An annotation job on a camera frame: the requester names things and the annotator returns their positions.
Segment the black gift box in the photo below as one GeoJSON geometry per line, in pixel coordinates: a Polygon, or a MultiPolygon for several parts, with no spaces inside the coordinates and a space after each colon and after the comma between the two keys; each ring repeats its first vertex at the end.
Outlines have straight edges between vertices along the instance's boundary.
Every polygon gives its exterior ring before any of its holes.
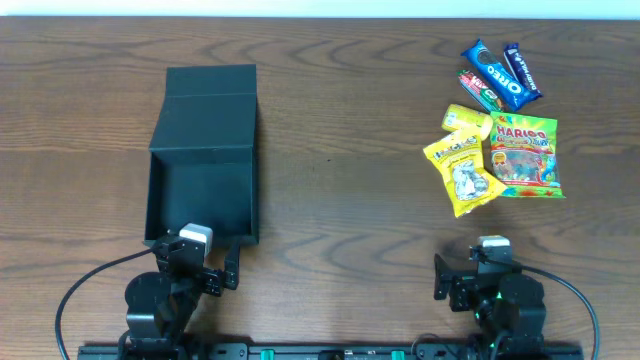
{"type": "Polygon", "coordinates": [[[257,69],[253,64],[170,67],[149,144],[144,237],[189,223],[216,248],[259,242],[257,69]]]}

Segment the yellow Hacks candy bag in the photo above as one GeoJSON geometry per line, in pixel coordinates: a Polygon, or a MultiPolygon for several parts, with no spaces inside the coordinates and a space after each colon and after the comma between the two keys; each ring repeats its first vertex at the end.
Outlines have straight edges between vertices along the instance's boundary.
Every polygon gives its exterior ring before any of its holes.
{"type": "Polygon", "coordinates": [[[484,167],[480,129],[456,130],[423,149],[425,157],[442,176],[459,218],[500,196],[507,186],[484,167]]]}

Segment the blue Oreo cookie pack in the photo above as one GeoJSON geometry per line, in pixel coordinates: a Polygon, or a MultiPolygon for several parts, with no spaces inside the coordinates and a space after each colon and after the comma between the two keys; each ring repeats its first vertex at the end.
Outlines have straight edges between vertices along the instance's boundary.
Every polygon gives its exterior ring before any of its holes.
{"type": "Polygon", "coordinates": [[[510,110],[518,111],[524,105],[540,98],[540,95],[529,90],[512,75],[481,39],[478,39],[473,46],[464,50],[461,56],[466,58],[480,75],[489,82],[510,110]]]}

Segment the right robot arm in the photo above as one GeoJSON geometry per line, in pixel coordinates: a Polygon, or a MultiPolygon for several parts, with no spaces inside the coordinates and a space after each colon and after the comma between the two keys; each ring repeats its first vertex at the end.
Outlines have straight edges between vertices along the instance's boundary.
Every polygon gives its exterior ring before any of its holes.
{"type": "Polygon", "coordinates": [[[454,269],[434,256],[436,300],[454,312],[471,311],[481,329],[459,352],[463,359],[549,359],[542,328],[546,318],[543,285],[525,275],[505,241],[470,249],[474,270],[454,269]]]}

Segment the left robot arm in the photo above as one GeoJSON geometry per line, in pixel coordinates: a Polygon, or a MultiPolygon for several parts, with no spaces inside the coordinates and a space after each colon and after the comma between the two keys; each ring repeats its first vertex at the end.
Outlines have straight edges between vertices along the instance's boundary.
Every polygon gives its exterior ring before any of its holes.
{"type": "Polygon", "coordinates": [[[200,297],[219,297],[239,285],[240,244],[232,243],[222,269],[205,266],[205,248],[178,235],[152,242],[158,270],[137,276],[126,288],[130,344],[119,341],[119,359],[192,359],[201,354],[185,337],[200,297]]]}

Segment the green Haribo gummy bag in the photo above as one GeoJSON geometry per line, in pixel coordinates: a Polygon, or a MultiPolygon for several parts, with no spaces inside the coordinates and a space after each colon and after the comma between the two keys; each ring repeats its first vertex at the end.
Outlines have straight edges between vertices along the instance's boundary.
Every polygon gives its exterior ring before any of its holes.
{"type": "Polygon", "coordinates": [[[557,126],[552,118],[492,112],[490,155],[503,197],[563,198],[557,166],[557,126]]]}

